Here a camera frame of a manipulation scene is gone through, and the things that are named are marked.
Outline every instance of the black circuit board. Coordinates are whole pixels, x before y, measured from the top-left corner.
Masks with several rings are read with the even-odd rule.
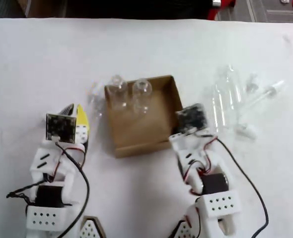
[[[46,139],[59,136],[61,142],[75,143],[76,118],[65,115],[46,115]]]

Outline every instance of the white 3d-printed part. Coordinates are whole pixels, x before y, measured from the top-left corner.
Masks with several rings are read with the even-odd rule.
[[[31,230],[58,232],[65,229],[67,208],[28,206],[26,227]]]
[[[241,211],[238,193],[235,190],[203,195],[198,204],[202,214],[208,218],[219,218]]]
[[[102,238],[92,220],[87,220],[80,231],[80,238]]]
[[[181,222],[174,238],[192,238],[191,229],[187,222]]]

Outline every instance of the dark floor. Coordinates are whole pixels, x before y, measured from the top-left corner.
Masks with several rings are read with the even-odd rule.
[[[218,14],[221,21],[293,22],[292,0],[237,0],[234,9],[227,8]]]
[[[23,10],[26,10],[28,0],[18,1],[21,3]],[[83,16],[79,15],[79,9],[83,7],[82,2],[82,0],[32,0],[28,17],[88,17],[88,8],[83,11]],[[216,20],[291,23],[293,22],[293,7],[291,2],[282,4],[280,0],[237,0],[234,8],[229,7],[221,10]]]

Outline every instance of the cable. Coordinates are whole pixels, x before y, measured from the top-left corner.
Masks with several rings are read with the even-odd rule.
[[[83,153],[83,161],[82,161],[82,164],[81,164],[81,168],[83,167],[85,161],[86,161],[86,152],[80,148],[77,148],[77,147],[68,147],[66,148],[65,150],[79,150]]]
[[[250,178],[248,177],[248,175],[243,171],[243,169],[240,167],[240,165],[238,164],[238,162],[235,160],[235,157],[233,156],[233,154],[231,153],[231,151],[227,148],[227,146],[219,139],[217,139],[217,141],[225,148],[225,150],[228,152],[228,154],[231,156],[232,160],[234,161],[234,163],[237,165],[237,167],[239,168],[239,170],[242,172],[242,174],[246,177],[246,179],[248,180],[248,182],[251,184],[251,186],[254,188],[256,194],[258,195],[259,197],[259,200],[261,202],[261,205],[264,209],[264,212],[265,212],[265,217],[266,217],[266,222],[265,224],[259,228],[253,235],[251,238],[256,238],[259,233],[261,233],[269,224],[269,216],[268,216],[268,211],[267,211],[267,208],[266,208],[266,205],[264,203],[264,200],[262,199],[258,189],[256,188],[256,186],[254,185],[254,183],[250,180]]]
[[[206,152],[206,148],[207,148],[208,145],[212,144],[215,140],[217,140],[217,138],[218,138],[217,136],[214,137],[212,140],[210,140],[209,142],[207,142],[207,143],[204,145],[204,147],[203,147],[203,151],[204,151],[204,153],[205,153],[205,157],[206,157],[206,159],[207,159],[207,161],[208,161],[208,164],[209,164],[208,169],[205,171],[206,174],[210,173],[210,172],[211,172],[211,168],[212,168],[212,163],[211,163],[210,157],[208,156],[208,154],[207,154],[207,152]]]
[[[195,163],[200,163],[202,166],[204,166],[203,163],[202,163],[201,161],[199,161],[199,160],[194,160],[194,161],[192,161],[191,164],[190,164],[190,166],[187,168],[187,170],[186,170],[186,172],[185,172],[185,174],[184,174],[184,176],[183,176],[183,181],[184,181],[184,182],[186,181],[186,179],[187,179],[187,177],[188,177],[188,174],[189,174],[189,172],[190,172],[191,167],[192,167]]]
[[[197,208],[197,207],[195,207],[195,209],[196,209],[196,212],[197,212],[197,214],[198,214],[198,222],[199,222],[199,224],[200,224],[199,231],[198,231],[198,235],[197,235],[197,237],[196,237],[196,238],[199,238],[199,237],[200,237],[200,235],[201,235],[201,231],[202,231],[202,225],[201,225],[201,215],[200,215],[200,211],[198,210],[198,208]]]
[[[25,186],[23,188],[20,188],[20,189],[17,189],[13,192],[10,192],[6,198],[9,198],[9,197],[17,197],[17,198],[23,198],[25,200],[25,202],[27,203],[27,205],[31,205],[33,204],[30,200],[29,200],[29,197],[26,196],[24,193],[22,193],[23,191],[27,190],[27,189],[30,189],[31,187],[34,187],[34,186],[38,186],[44,182],[47,182],[48,179],[47,178],[44,178],[43,180],[39,181],[39,182],[36,182],[36,183],[33,183],[31,185],[28,185],[28,186]]]
[[[59,145],[58,142],[55,143],[55,145],[57,147],[59,147],[62,152],[67,156],[67,158],[77,167],[77,169],[79,170],[79,172],[81,173],[83,179],[85,180],[85,183],[86,183],[86,186],[87,186],[87,195],[86,195],[86,200],[82,206],[82,209],[81,211],[79,212],[78,216],[74,219],[74,221],[66,228],[66,230],[63,231],[63,233],[61,233],[57,238],[62,238],[64,237],[64,235],[66,235],[73,227],[74,225],[77,223],[77,221],[81,218],[83,212],[85,211],[85,208],[87,206],[87,203],[88,203],[88,199],[89,199],[89,193],[90,193],[90,187],[89,187],[89,182],[88,182],[88,179],[86,177],[86,175],[84,174],[84,172],[82,171],[81,167],[79,166],[79,164],[73,159],[72,156],[70,156],[70,154],[67,153],[67,151],[61,147]]]

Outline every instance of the black wire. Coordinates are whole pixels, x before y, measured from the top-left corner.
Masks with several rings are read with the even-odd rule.
[[[265,212],[265,217],[266,217],[266,222],[265,224],[259,228],[253,235],[251,238],[256,238],[259,233],[261,233],[266,227],[267,225],[269,224],[269,216],[268,216],[268,211],[267,211],[267,208],[266,208],[266,205],[264,203],[264,200],[262,199],[258,189],[256,188],[256,186],[254,185],[254,183],[250,180],[250,178],[248,177],[248,175],[244,172],[244,170],[240,167],[240,165],[238,164],[238,162],[235,160],[235,157],[233,156],[233,154],[231,153],[231,151],[227,148],[227,146],[217,138],[217,141],[225,148],[225,150],[228,152],[228,154],[231,156],[232,160],[234,161],[234,163],[237,165],[237,167],[239,168],[239,170],[242,172],[242,174],[246,177],[246,179],[248,180],[248,182],[251,184],[251,186],[254,188],[256,194],[258,195],[259,197],[259,200],[262,204],[262,207],[264,209],[264,212]]]
[[[88,179],[87,179],[87,177],[86,177],[86,175],[84,174],[84,172],[82,171],[82,169],[81,169],[81,167],[79,166],[79,164],[73,159],[73,157],[70,155],[70,154],[68,154],[67,152],[66,152],[66,150],[63,148],[63,147],[61,147],[59,144],[58,144],[58,142],[56,142],[55,143],[55,145],[57,146],[57,147],[59,147],[62,151],[63,151],[63,153],[67,156],[67,158],[77,167],[77,169],[79,170],[79,172],[81,173],[81,175],[82,175],[82,177],[83,177],[83,179],[85,180],[85,182],[86,182],[86,186],[87,186],[87,195],[86,195],[86,200],[85,200],[85,202],[84,202],[84,204],[83,204],[83,206],[82,206],[82,209],[81,209],[81,211],[79,212],[79,214],[78,214],[78,216],[74,219],[74,221],[66,228],[66,230],[64,230],[64,232],[63,233],[61,233],[57,238],[62,238],[62,237],[64,237],[64,235],[66,235],[73,227],[74,227],[74,225],[77,223],[77,221],[81,218],[81,216],[82,216],[82,214],[83,214],[83,212],[85,211],[85,208],[86,208],[86,206],[87,206],[87,203],[88,203],[88,199],[89,199],[89,191],[90,191],[90,189],[89,189],[89,182],[88,182]]]
[[[38,186],[38,185],[40,185],[40,184],[42,184],[42,183],[44,183],[44,182],[47,182],[47,181],[48,181],[47,178],[45,178],[45,179],[43,179],[43,180],[41,180],[41,181],[39,181],[39,182],[33,183],[33,184],[28,185],[28,186],[25,186],[25,187],[23,187],[23,188],[19,188],[19,189],[13,191],[13,192],[10,192],[10,193],[6,196],[6,198],[9,198],[9,197],[23,198],[23,199],[25,200],[25,202],[27,203],[27,205],[31,205],[31,204],[33,204],[33,203],[29,200],[29,197],[26,196],[26,195],[25,195],[24,193],[22,193],[22,192],[25,191],[25,190],[27,190],[27,189],[30,189],[31,187]]]
[[[201,231],[202,231],[202,225],[201,225],[201,215],[200,215],[200,211],[198,210],[198,208],[197,208],[197,207],[195,207],[195,209],[196,209],[196,212],[197,212],[197,214],[198,214],[198,222],[199,222],[199,224],[200,224],[199,231],[198,231],[198,235],[197,235],[197,237],[196,237],[196,238],[199,238],[199,237],[200,237],[200,235],[201,235]]]

